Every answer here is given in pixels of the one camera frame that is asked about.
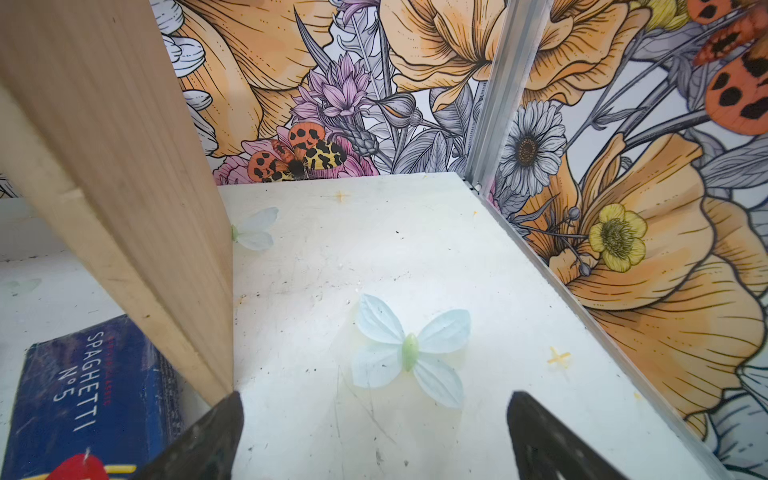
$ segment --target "printed orange butterfly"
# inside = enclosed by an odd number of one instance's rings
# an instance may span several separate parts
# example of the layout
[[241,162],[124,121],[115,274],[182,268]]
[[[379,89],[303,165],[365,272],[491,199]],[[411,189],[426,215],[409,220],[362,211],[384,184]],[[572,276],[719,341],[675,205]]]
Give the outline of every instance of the printed orange butterfly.
[[717,72],[707,87],[704,106],[712,120],[743,135],[768,132],[768,2],[766,0],[688,0],[688,14],[708,25],[739,8],[746,14],[715,32],[699,51],[694,65],[724,58],[753,42]]
[[290,144],[272,139],[270,151],[257,151],[248,161],[248,177],[254,182],[303,180],[312,170],[336,168],[346,161],[341,145],[326,140],[322,125],[302,122],[293,125],[288,133]]

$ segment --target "wood grain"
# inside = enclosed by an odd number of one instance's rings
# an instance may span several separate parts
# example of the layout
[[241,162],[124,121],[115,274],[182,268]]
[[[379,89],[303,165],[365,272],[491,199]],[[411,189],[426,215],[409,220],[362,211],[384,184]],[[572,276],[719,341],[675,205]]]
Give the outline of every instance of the wood grain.
[[149,2],[0,2],[0,168],[209,402],[233,388],[229,221]]

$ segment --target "spaghetti box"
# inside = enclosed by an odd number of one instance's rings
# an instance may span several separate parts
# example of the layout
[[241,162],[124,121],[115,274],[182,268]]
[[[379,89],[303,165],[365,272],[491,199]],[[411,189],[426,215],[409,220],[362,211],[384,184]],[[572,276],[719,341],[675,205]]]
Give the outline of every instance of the spaghetti box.
[[128,478],[180,430],[173,369],[119,316],[29,348],[0,479],[45,478],[83,455]]

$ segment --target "white table surface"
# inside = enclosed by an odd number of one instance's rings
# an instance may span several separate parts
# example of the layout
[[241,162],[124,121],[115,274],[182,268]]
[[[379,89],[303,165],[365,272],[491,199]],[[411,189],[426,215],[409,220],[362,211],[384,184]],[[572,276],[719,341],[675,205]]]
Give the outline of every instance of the white table surface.
[[[628,478],[709,478],[454,174],[220,192],[234,223],[280,209],[272,249],[234,248],[245,408],[236,480],[516,478],[505,413],[518,389]],[[42,282],[24,295],[0,292],[0,449],[25,349],[122,313],[69,252],[0,262],[0,286],[33,279]],[[373,391],[352,385],[362,293],[385,300],[406,332],[470,311],[469,345],[447,356],[464,382],[462,410],[436,406],[411,374]],[[547,362],[551,346],[571,354],[567,369]],[[183,396],[192,420],[193,397]]]

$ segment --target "light blue butterfly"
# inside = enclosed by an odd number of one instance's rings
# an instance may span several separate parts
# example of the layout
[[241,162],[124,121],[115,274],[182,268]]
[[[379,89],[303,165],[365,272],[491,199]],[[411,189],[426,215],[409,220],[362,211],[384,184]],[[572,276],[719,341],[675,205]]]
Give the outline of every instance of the light blue butterfly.
[[462,380],[435,353],[450,353],[469,340],[471,321],[467,310],[450,310],[437,316],[421,333],[408,336],[397,316],[380,299],[363,295],[357,326],[376,343],[358,351],[352,363],[353,383],[375,389],[389,384],[400,372],[411,372],[424,392],[436,402],[457,409],[464,399]]
[[232,240],[249,250],[266,250],[275,244],[266,231],[277,220],[277,208],[260,210],[237,226],[232,226]]

